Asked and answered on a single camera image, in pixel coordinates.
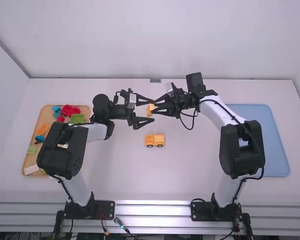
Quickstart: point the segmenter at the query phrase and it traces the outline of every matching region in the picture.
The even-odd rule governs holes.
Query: small orange block
[[[164,134],[147,134],[145,136],[145,145],[148,148],[152,148],[153,146],[157,146],[159,148],[166,145],[166,137]]]
[[[37,131],[35,131],[36,135],[45,135],[49,130],[49,125],[48,124],[43,124]]]
[[[146,116],[148,118],[153,115],[151,111],[155,108],[156,108],[156,106],[153,103],[149,103],[148,107],[146,108]]]

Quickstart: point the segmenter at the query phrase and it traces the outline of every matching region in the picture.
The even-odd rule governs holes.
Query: yellow toy car
[[[166,145],[166,139],[164,134],[147,134],[145,136],[145,145],[148,148],[152,148],[153,146],[157,146],[158,148],[162,148]]]

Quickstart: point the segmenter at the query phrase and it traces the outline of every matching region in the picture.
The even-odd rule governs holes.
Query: white wall
[[[0,47],[0,153],[28,81],[29,78]]]
[[[293,79],[300,0],[1,0],[0,39],[34,78]]]

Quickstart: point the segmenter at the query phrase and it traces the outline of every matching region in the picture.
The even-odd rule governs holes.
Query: wooden tray
[[[22,175],[26,176],[26,177],[47,177],[48,175],[41,172],[40,170],[36,171],[36,172],[33,172],[29,175],[25,175],[25,168],[27,167],[30,167],[34,164],[37,163],[37,156],[38,156],[38,153],[42,147],[42,143],[39,143],[39,144],[35,144],[36,140],[35,140],[35,137],[36,137],[36,130],[38,128],[40,128],[43,124],[48,124],[49,126],[52,125],[53,122],[56,121],[55,117],[53,116],[53,110],[52,110],[52,107],[53,106],[59,106],[61,109],[63,107],[63,105],[45,105],[43,108],[41,108],[41,111],[40,111],[40,114],[39,114],[39,117],[38,117],[38,120],[36,121],[36,124],[35,124],[35,128],[34,128],[34,131],[33,131],[33,134],[32,134],[32,138],[30,140],[30,144],[29,144],[29,147],[36,147],[36,152],[35,154],[26,154],[25,156],[25,159],[24,159],[24,162],[23,162],[23,166],[22,166],[22,169],[21,169],[21,172],[22,172]],[[84,115],[84,118],[89,121],[89,118],[90,118],[90,108],[88,106],[85,106],[85,105],[71,105],[73,107],[78,107],[80,110],[81,110],[81,114]],[[70,120],[70,117],[65,117],[65,123],[67,123],[68,121]]]

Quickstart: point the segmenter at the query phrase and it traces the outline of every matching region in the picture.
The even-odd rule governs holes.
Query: green lego brick
[[[85,122],[85,115],[83,114],[72,114],[70,124],[83,124]]]
[[[28,147],[28,151],[26,152],[27,154],[35,154],[37,151],[37,148],[34,146]]]

